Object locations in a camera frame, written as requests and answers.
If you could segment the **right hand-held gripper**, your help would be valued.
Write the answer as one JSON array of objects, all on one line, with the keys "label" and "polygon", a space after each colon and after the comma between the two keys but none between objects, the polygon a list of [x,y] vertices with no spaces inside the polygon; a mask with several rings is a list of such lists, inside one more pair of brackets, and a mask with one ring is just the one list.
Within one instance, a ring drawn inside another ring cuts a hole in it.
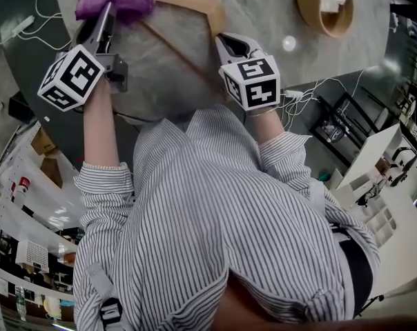
[{"label": "right hand-held gripper", "polygon": [[257,41],[236,33],[215,37],[221,76],[227,94],[243,110],[259,110],[280,103],[280,72],[273,56]]}]

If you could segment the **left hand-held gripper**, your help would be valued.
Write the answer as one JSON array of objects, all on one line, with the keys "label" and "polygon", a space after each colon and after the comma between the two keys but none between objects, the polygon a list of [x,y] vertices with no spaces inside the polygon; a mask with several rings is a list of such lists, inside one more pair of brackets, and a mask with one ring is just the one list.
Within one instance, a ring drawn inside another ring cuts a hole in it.
[{"label": "left hand-held gripper", "polygon": [[86,19],[69,49],[60,52],[39,86],[37,95],[62,112],[83,106],[106,77],[113,94],[127,91],[128,65],[110,51],[114,5],[108,2],[98,16]]}]

